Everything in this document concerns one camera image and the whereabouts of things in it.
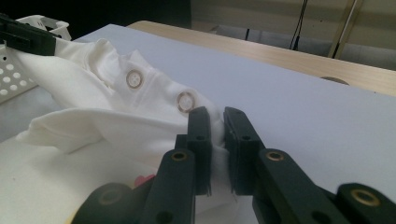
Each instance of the snap button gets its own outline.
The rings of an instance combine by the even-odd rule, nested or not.
[[[183,91],[177,97],[177,108],[180,112],[189,113],[195,107],[195,99],[194,96],[187,92]]]
[[[132,70],[128,75],[126,75],[126,83],[129,88],[137,89],[143,83],[143,75],[137,70]]]

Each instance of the white garment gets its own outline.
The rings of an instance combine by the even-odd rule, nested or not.
[[[214,146],[212,196],[197,197],[196,223],[230,223],[236,216],[220,112],[202,94],[153,68],[137,50],[119,55],[105,39],[95,43],[57,39],[55,56],[7,50],[14,63],[64,107],[32,120],[29,129],[17,136],[27,144],[69,153],[105,140],[114,153],[146,166],[148,174],[174,148],[177,134],[187,133],[186,110],[205,106]]]

